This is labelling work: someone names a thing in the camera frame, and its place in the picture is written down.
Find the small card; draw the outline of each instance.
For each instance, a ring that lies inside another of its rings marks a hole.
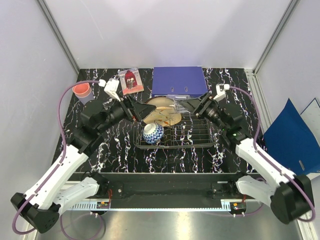
[[[123,95],[142,92],[144,90],[137,67],[129,70],[119,71],[118,74],[120,77]]]

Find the blue and white bowl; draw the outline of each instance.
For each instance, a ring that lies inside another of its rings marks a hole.
[[[144,129],[142,136],[147,144],[157,144],[165,134],[165,129],[158,123],[149,123]]]

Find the pink cup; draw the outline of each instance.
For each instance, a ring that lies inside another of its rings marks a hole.
[[[76,85],[72,88],[72,91],[74,95],[82,102],[83,105],[95,99],[89,83]]]

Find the blue paper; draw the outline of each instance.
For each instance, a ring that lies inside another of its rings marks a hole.
[[[264,140],[269,155],[297,175],[320,170],[318,142],[290,99],[264,134]]]

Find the white wall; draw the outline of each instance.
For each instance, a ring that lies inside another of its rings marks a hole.
[[[46,0],[80,68],[253,68],[290,0]]]
[[[58,97],[76,74],[36,1],[1,0],[0,22],[0,239],[14,240],[10,199],[50,166],[59,137]]]
[[[320,101],[320,1],[302,0],[258,72],[272,121],[288,98],[301,113]]]

